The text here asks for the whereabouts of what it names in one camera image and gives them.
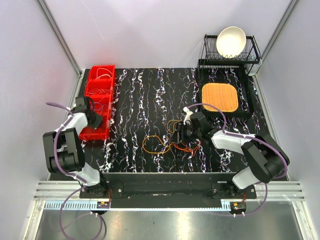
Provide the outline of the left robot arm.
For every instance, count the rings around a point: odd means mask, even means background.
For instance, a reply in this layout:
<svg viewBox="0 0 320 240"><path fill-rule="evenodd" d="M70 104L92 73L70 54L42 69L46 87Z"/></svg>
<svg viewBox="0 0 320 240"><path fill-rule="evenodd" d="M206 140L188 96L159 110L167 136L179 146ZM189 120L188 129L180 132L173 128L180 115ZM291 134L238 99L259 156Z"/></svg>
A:
<svg viewBox="0 0 320 240"><path fill-rule="evenodd" d="M90 188L95 197L103 198L108 193L108 186L101 172L86 163L79 138L84 128L95 130L102 124L103 117L95 112L93 99L89 96L76 97L73 108L55 102L47 102L46 105L67 112L67 118L60 127L42 136L47 170L51 174L71 177L81 186Z"/></svg>

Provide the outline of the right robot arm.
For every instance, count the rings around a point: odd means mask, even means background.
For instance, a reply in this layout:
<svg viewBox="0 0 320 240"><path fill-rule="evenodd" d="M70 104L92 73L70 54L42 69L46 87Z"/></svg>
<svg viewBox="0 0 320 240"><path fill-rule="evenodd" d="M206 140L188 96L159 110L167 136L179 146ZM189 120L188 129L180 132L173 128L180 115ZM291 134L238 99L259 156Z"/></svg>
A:
<svg viewBox="0 0 320 240"><path fill-rule="evenodd" d="M169 142L186 145L196 140L241 154L246 159L248 166L236 173L227 185L228 195L232 198L239 198L250 185L267 184L288 172L288 157L268 133L240 134L218 129L203 113L189 111L184 120L173 127Z"/></svg>

